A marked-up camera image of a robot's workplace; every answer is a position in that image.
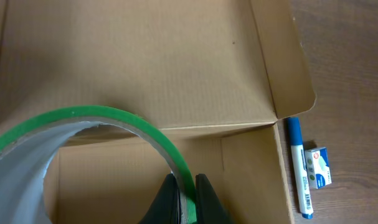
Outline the blue white marker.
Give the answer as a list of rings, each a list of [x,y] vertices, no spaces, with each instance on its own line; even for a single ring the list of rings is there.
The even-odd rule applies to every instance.
[[[310,220],[313,218],[314,211],[311,203],[300,122],[297,117],[290,117],[286,119],[286,124],[288,128],[293,168],[295,172],[295,182],[300,213],[302,214],[303,218]]]

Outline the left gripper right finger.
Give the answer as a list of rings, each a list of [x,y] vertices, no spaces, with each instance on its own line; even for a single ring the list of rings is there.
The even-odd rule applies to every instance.
[[[233,224],[205,174],[196,175],[196,215],[198,224]]]

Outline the green tape roll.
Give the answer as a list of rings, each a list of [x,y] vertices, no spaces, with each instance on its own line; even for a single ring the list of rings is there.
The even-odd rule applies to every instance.
[[[192,174],[160,130],[106,106],[49,111],[0,136],[0,223],[139,223],[168,174],[196,223]]]

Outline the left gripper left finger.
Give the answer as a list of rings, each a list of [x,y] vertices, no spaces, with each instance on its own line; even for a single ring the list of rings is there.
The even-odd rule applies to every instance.
[[[139,224],[179,224],[180,192],[176,178],[168,174]]]

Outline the blue white staples box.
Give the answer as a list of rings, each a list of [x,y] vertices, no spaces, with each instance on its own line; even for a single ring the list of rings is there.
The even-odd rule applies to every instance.
[[[332,183],[326,147],[305,150],[309,186],[321,189]]]

